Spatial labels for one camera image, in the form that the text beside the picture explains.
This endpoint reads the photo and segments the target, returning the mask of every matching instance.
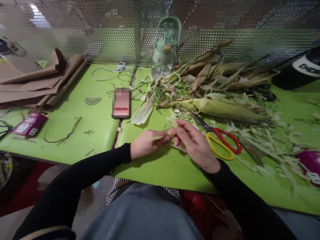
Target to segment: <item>perforated metal panel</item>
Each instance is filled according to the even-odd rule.
[[[182,63],[228,38],[225,60],[275,66],[320,44],[316,0],[0,0],[0,34],[39,59],[55,47],[92,62],[151,65],[161,18],[182,23]]]

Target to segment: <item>table surface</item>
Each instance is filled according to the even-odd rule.
[[[111,117],[113,95],[108,95],[106,92],[113,90],[111,83],[114,83],[116,87],[129,87],[134,67],[130,66],[131,73],[129,71],[120,74],[112,73],[110,80],[95,81],[91,77],[91,73],[98,66],[107,69],[114,69],[115,67],[115,65],[105,64],[86,66],[59,104],[48,114],[48,120],[37,137],[30,139],[36,143],[14,140],[12,139],[14,136],[23,137],[9,134],[0,141],[0,150],[64,164],[73,164],[86,158],[85,155],[93,149],[88,156],[110,150],[119,125],[119,119]],[[103,79],[108,78],[110,74],[111,72],[100,69],[94,73],[94,77]],[[86,97],[101,97],[102,100],[96,105],[89,106],[84,101]],[[27,110],[25,108],[15,107],[1,120],[6,121],[9,125],[16,126],[22,121],[21,110],[26,117]],[[7,109],[0,110],[0,116],[5,112],[7,112]],[[82,119],[76,130],[60,145],[48,143],[44,140],[45,135],[48,141],[56,141],[65,137],[71,132],[77,117],[82,117]],[[92,134],[84,133],[90,130],[93,131]]]
[[[113,89],[112,82],[116,87],[128,87],[132,79],[132,73],[113,73],[108,81],[97,82],[91,77],[92,71],[100,65],[93,64],[86,67],[79,75],[77,81],[65,94],[59,105],[50,112],[49,119],[33,142],[12,139],[13,135],[6,136],[0,141],[0,150],[15,154],[25,155],[30,158],[44,159],[64,164],[73,164],[85,158],[86,154],[94,149],[88,156],[98,154],[112,148],[119,120],[111,117],[112,97],[106,92]],[[113,69],[115,65],[102,65],[108,69]],[[143,79],[150,73],[150,68],[138,68],[136,78]],[[107,78],[110,73],[99,70],[95,73],[96,78]],[[318,135],[320,127],[310,126],[308,123],[295,121],[298,119],[311,119],[312,113],[316,112],[317,106],[305,101],[307,96],[319,98],[318,93],[289,92],[277,87],[272,87],[272,91],[278,97],[276,110],[283,112],[281,121],[292,123],[297,131],[303,133],[299,138],[302,142],[318,146]],[[102,97],[101,102],[89,106],[85,104],[85,97]],[[132,105],[140,107],[141,100],[132,100]],[[132,107],[132,115],[137,109]],[[0,110],[0,116],[7,110]],[[13,111],[3,116],[1,120],[16,126],[21,122],[21,111],[24,116],[27,110],[16,107]],[[125,142],[133,142],[144,130],[162,130],[164,125],[170,123],[166,117],[171,116],[168,109],[158,111],[153,109],[147,122],[143,125],[133,125],[129,119],[122,122],[122,131],[119,133],[116,146],[121,146]],[[54,141],[65,137],[72,129],[76,118],[82,117],[75,132],[62,144],[47,143],[44,135],[49,141]],[[255,162],[243,151],[240,157],[255,165]],[[271,159],[264,157],[264,164],[275,168],[277,164]],[[231,170],[254,192],[256,192],[266,203],[271,206],[281,207],[294,211],[320,215],[320,188],[310,187],[295,173],[298,182],[296,197],[293,197],[291,184],[287,179],[281,178],[278,174],[269,176],[250,171],[236,159],[226,161]],[[136,159],[130,164],[118,166],[112,175],[144,182],[153,185],[166,186],[178,189],[199,191],[204,193],[217,193],[213,185],[199,171],[196,164],[190,157],[170,146],[163,147],[157,152],[144,158]]]
[[[150,73],[148,68],[138,68],[136,78],[143,79]],[[135,80],[134,86],[137,86],[139,81]],[[278,97],[276,101],[276,110],[283,112],[281,121],[292,123],[297,131],[303,133],[299,138],[304,143],[320,147],[319,143],[319,125],[310,126],[309,124],[295,121],[295,118],[311,119],[312,113],[317,111],[317,106],[305,101],[306,93],[289,92],[281,90],[277,87],[272,87],[272,91]],[[317,96],[318,93],[308,93],[307,96]],[[132,100],[132,105],[140,107],[141,100]],[[116,146],[121,146],[126,142],[132,142],[144,130],[162,130],[167,123],[170,125],[166,117],[171,116],[168,109],[160,109],[160,113],[153,109],[147,122],[143,125],[133,125],[129,120],[122,122],[122,131],[118,136]],[[243,153],[239,155],[241,159],[256,165],[252,158]],[[275,169],[277,165],[274,161],[267,157],[263,157],[265,165]],[[299,184],[297,188],[297,197],[293,197],[291,191],[291,183],[277,173],[274,176],[250,171],[238,160],[226,161],[231,170],[255,193],[257,193],[266,203],[271,206],[290,209],[294,211],[320,215],[320,188],[310,186],[304,180],[293,173]],[[214,186],[209,182],[204,175],[199,171],[190,157],[170,146],[163,147],[158,151],[146,157],[137,159],[130,164],[120,165],[112,173],[116,177],[127,178],[148,184],[172,187],[185,190],[193,190],[204,193],[217,193]]]

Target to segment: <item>scissor blade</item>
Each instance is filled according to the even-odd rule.
[[[191,115],[193,116],[194,120],[196,120],[196,122],[199,123],[206,131],[210,131],[212,129],[208,124],[206,124],[205,121],[199,118],[197,114],[191,112]]]

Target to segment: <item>phone screen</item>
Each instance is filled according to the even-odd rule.
[[[130,88],[116,88],[112,101],[113,118],[130,118],[131,90]]]

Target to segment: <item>scissors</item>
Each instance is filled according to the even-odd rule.
[[[199,123],[203,128],[204,130],[206,130],[206,139],[210,145],[210,148],[211,150],[220,158],[224,159],[224,160],[232,160],[235,158],[234,154],[240,154],[241,151],[242,151],[242,147],[241,147],[241,144],[239,142],[239,140],[233,136],[231,133],[225,131],[225,130],[222,130],[220,128],[213,128],[213,127],[210,127],[207,123],[205,123],[201,118],[198,117],[197,114],[191,112],[191,115],[193,116],[193,118],[196,120],[197,123]],[[214,132],[218,137],[219,139],[222,141],[220,142],[218,139],[216,139],[212,134],[211,132]],[[223,138],[223,136],[220,134],[220,133],[223,133],[225,135],[227,135],[228,137],[230,137],[236,144],[237,146],[237,150],[233,149],[229,143],[227,143],[227,141]],[[222,154],[220,154],[219,152],[217,152],[217,150],[214,148],[212,142],[211,142],[211,139],[216,142],[217,144],[219,144],[222,148],[224,148],[230,156],[224,156]]]

